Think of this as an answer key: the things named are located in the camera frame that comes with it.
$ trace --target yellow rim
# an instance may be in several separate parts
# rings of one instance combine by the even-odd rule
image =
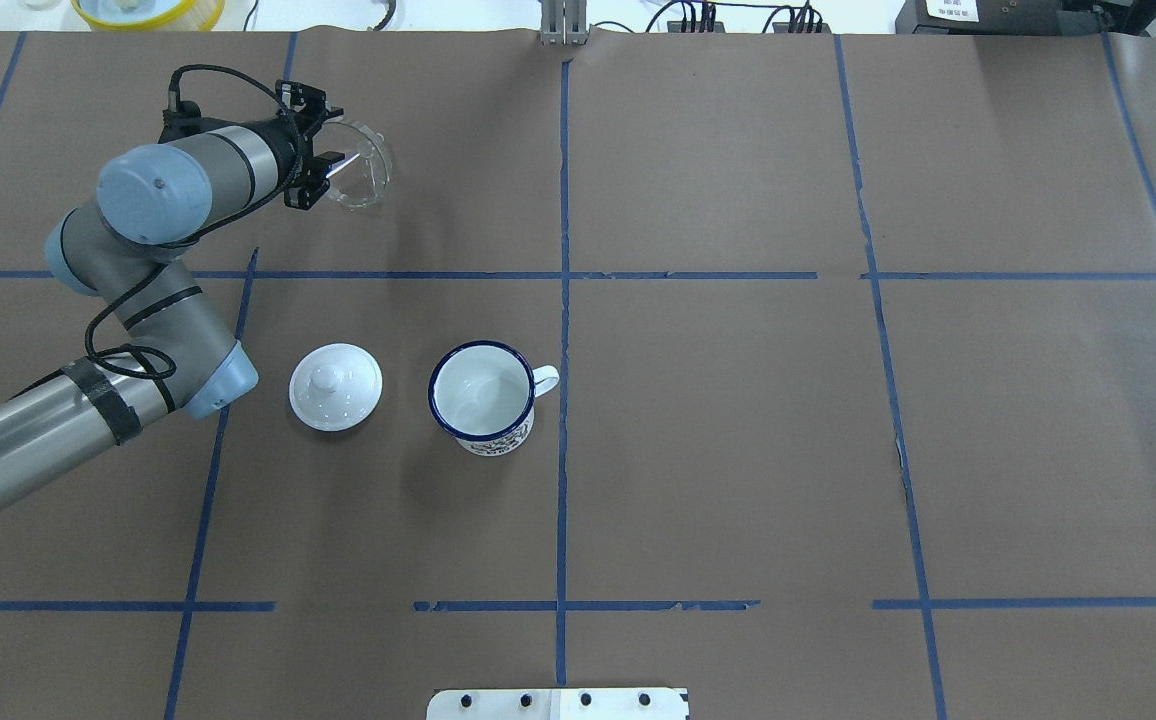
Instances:
[[[203,23],[203,27],[200,29],[213,28],[213,24],[218,22],[218,15],[222,14],[222,1],[223,0],[218,0],[218,6],[217,8],[213,9],[212,17],[209,17],[207,22]],[[86,23],[89,23],[89,27],[98,29],[111,29],[111,31],[117,31],[117,32],[138,31],[138,29],[156,29],[158,27],[170,24],[171,22],[175,22],[175,20],[180,18],[181,15],[185,15],[186,12],[191,9],[191,6],[195,3],[197,0],[181,0],[181,2],[176,5],[172,10],[163,15],[157,15],[157,17],[154,18],[139,20],[139,22],[136,23],[108,23],[103,22],[103,20],[94,17],[92,15],[86,13],[84,10],[81,10],[80,0],[71,0],[72,8],[74,8],[76,13],[80,14],[81,18],[86,20]]]

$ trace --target white lid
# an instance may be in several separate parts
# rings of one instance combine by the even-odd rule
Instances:
[[[317,430],[346,430],[365,420],[381,398],[381,369],[372,355],[339,342],[303,357],[289,379],[289,406]]]

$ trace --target white bracket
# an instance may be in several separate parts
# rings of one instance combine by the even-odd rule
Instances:
[[[689,720],[689,693],[676,688],[564,688],[442,691],[427,720]]]
[[[587,0],[541,0],[543,45],[586,45]]]

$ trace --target blue joint cap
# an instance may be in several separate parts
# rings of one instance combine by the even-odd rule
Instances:
[[[209,374],[200,392],[195,393],[181,409],[193,420],[206,420],[257,385],[258,370],[250,363],[240,341],[236,341],[236,346],[222,359],[218,369]]]
[[[54,225],[53,232],[49,233],[47,238],[44,238],[44,261],[46,261],[49,272],[53,273],[53,277],[58,282],[69,287],[71,290],[80,292],[80,295],[97,297],[97,290],[80,282],[76,274],[71,272],[71,265],[67,263],[67,255],[62,254],[62,225],[67,224],[67,218],[62,218],[62,222]]]
[[[102,217],[140,245],[165,245],[203,225],[213,186],[199,161],[171,144],[141,144],[98,172]]]

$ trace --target white enamel mug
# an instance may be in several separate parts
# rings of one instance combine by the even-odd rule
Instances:
[[[534,398],[558,383],[551,365],[533,369],[513,347],[477,340],[436,364],[427,401],[440,428],[470,454],[498,457],[529,437]]]

